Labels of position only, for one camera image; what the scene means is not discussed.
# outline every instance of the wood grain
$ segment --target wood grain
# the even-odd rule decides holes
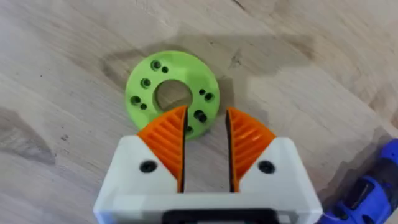
[[[188,191],[227,191],[232,105],[292,138],[331,204],[398,136],[397,8],[392,0],[0,0],[0,222],[95,222],[117,142],[137,131],[124,110],[126,80],[160,50],[196,55],[220,84],[214,127],[187,143]]]

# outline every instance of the center hole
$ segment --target center hole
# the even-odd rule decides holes
[[[191,90],[181,81],[166,80],[155,91],[155,98],[159,108],[168,111],[178,106],[192,103]]]

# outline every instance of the black screw head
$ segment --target black screw head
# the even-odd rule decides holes
[[[210,101],[211,99],[213,99],[213,97],[214,97],[214,95],[213,95],[212,93],[207,93],[207,94],[205,95],[205,100],[206,100],[206,101]]]
[[[199,122],[201,122],[201,123],[204,123],[204,122],[207,121],[207,116],[206,116],[205,112],[203,112],[202,110],[196,110],[196,111],[193,113],[193,117],[194,117],[195,119],[197,119],[197,120],[198,120]]]
[[[162,67],[162,72],[163,73],[169,72],[169,68],[167,68],[166,66]]]
[[[259,170],[265,174],[273,174],[275,172],[275,166],[269,161],[260,161]]]
[[[150,66],[152,67],[153,70],[157,70],[157,69],[161,68],[162,64],[160,64],[160,61],[158,61],[158,60],[153,60],[150,63]]]
[[[141,102],[141,98],[139,98],[139,96],[132,96],[130,102],[132,105],[137,105]]]
[[[155,161],[144,161],[139,166],[139,170],[145,174],[155,171],[157,168],[157,163]]]
[[[141,80],[141,87],[146,89],[146,88],[149,88],[149,86],[150,86],[150,80],[147,78],[143,78]]]

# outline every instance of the green ring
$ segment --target green ring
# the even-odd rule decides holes
[[[202,135],[216,119],[220,106],[220,90],[213,72],[201,60],[185,52],[158,52],[148,56],[134,68],[126,85],[125,103],[128,115],[139,129],[161,115],[164,111],[157,104],[155,91],[166,80],[181,81],[190,89],[192,103],[188,108],[188,127],[192,129],[186,133],[186,138],[193,139]],[[205,122],[194,117],[197,110],[206,114]]]

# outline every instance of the orange gripper pad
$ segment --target orange gripper pad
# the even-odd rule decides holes
[[[187,106],[169,110],[147,124],[138,136],[177,179],[177,192],[184,186],[184,145]]]
[[[235,108],[227,109],[230,192],[239,192],[239,181],[276,137],[258,120]]]

